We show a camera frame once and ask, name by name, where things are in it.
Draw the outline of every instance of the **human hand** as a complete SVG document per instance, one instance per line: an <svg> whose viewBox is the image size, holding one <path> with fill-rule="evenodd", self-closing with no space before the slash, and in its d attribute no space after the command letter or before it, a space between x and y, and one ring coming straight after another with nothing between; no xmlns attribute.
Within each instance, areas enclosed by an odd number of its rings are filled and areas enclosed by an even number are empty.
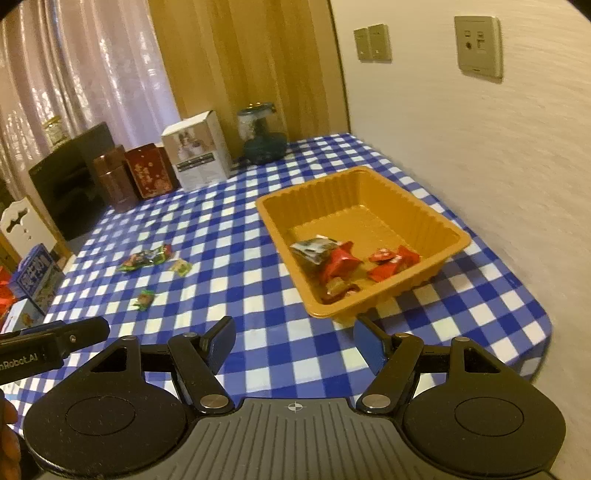
<svg viewBox="0 0 591 480"><path fill-rule="evenodd" d="M4 400L4 424L1 425L0 443L2 446L0 457L0 480L21 479L21 446L18 436L8 426L18 420L17 409L8 400Z"/></svg>

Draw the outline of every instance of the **orange tray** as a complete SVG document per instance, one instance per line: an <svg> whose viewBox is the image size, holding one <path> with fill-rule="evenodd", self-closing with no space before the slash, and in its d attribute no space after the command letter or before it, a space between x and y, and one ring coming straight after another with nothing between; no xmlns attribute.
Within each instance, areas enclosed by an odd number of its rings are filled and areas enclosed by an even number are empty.
<svg viewBox="0 0 591 480"><path fill-rule="evenodd" d="M256 201L304 306L317 318L344 319L365 312L437 274L445 260L470 245L470 236L418 198L367 167L355 167L265 195ZM351 240L363 264L350 280L361 291L336 303L320 300L317 271L290 250L316 235ZM406 245L421 261L380 283L366 273L377 248Z"/></svg>

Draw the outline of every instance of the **wall plate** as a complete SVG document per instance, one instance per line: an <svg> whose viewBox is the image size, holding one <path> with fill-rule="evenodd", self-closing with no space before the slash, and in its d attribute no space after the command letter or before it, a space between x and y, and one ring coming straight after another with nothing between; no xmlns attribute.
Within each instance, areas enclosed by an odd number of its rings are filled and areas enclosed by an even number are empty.
<svg viewBox="0 0 591 480"><path fill-rule="evenodd" d="M369 49L369 31L367 28L359 28L353 31L355 45L357 46L357 57L361 61L372 61Z"/></svg>
<svg viewBox="0 0 591 480"><path fill-rule="evenodd" d="M455 17L457 64L464 72L503 77L501 23L497 17Z"/></svg>
<svg viewBox="0 0 591 480"><path fill-rule="evenodd" d="M369 46L374 61L392 61L390 35L385 24L372 25L369 30Z"/></svg>

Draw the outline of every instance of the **light switch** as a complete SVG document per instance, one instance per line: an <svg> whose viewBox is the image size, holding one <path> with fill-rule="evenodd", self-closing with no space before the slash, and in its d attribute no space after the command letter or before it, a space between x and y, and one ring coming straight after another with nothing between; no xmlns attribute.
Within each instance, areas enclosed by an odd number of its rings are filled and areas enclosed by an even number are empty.
<svg viewBox="0 0 591 480"><path fill-rule="evenodd" d="M372 25L368 30L372 59L374 61L392 61L388 26L384 24Z"/></svg>
<svg viewBox="0 0 591 480"><path fill-rule="evenodd" d="M503 77L501 24L497 17L455 17L457 63L461 70Z"/></svg>
<svg viewBox="0 0 591 480"><path fill-rule="evenodd" d="M357 57L361 61L372 61L371 51L369 49L369 30L360 28L353 31L355 35L355 45L357 46Z"/></svg>

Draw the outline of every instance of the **table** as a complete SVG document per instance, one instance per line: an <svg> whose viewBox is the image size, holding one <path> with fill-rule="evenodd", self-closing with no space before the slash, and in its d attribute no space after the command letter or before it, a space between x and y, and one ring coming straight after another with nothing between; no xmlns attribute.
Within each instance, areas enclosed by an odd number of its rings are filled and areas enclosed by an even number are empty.
<svg viewBox="0 0 591 480"><path fill-rule="evenodd" d="M217 377L234 402L245 395L355 397L373 375L355 349L352 328L308 316L255 200L358 165L406 188L473 239L428 284L380 305L381 326L430 344L449 345L455 336L468 336L530 378L551 334L544 309L442 202L349 134L295 142L285 161L249 167L194 192L148 200L127 213L108 211L66 275L46 321L102 315L111 324L107 343L123 335L166 343L179 333L204 333L228 314L238 334ZM170 262L132 273L116 271L130 253L163 242L194 264L187 277L170 272ZM132 305L145 288L157 296L146 312L139 312ZM21 415L26 413L43 392L105 346L76 352L64 368L10 386L7 397ZM147 373L146 378L174 391L168 374ZM425 374L419 390L443 381L444 374Z"/></svg>

